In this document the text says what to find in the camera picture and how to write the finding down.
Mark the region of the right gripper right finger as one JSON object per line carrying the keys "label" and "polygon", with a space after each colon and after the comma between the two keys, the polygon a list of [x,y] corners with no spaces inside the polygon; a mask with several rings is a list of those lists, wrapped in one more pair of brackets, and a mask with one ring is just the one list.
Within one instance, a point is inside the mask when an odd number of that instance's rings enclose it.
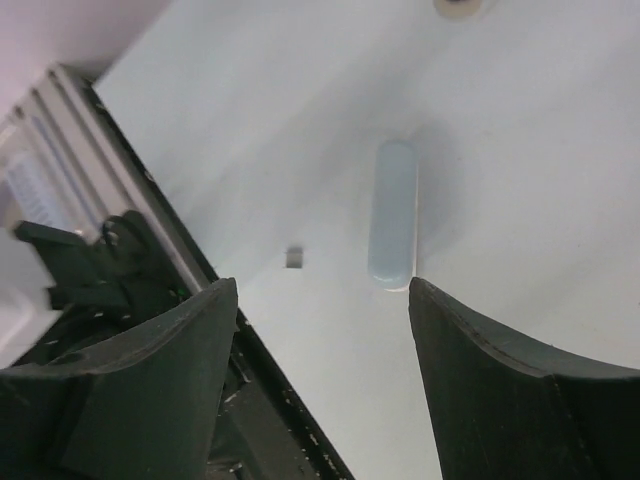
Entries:
{"label": "right gripper right finger", "polygon": [[635,479],[639,373],[576,355],[414,278],[409,315],[446,479]]}

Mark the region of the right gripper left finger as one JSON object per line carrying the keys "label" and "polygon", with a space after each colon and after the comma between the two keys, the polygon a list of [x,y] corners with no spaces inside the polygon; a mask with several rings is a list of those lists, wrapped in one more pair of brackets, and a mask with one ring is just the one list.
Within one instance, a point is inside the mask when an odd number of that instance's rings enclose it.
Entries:
{"label": "right gripper left finger", "polygon": [[201,479],[236,329],[234,279],[84,349],[1,373],[5,479]]}

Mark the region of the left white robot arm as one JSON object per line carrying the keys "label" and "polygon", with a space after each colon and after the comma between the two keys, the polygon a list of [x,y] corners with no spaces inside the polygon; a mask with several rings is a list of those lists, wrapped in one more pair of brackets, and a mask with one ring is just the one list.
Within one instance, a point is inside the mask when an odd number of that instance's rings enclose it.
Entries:
{"label": "left white robot arm", "polygon": [[144,216],[110,216],[89,242],[20,221],[1,232],[1,365],[46,364],[191,297]]}

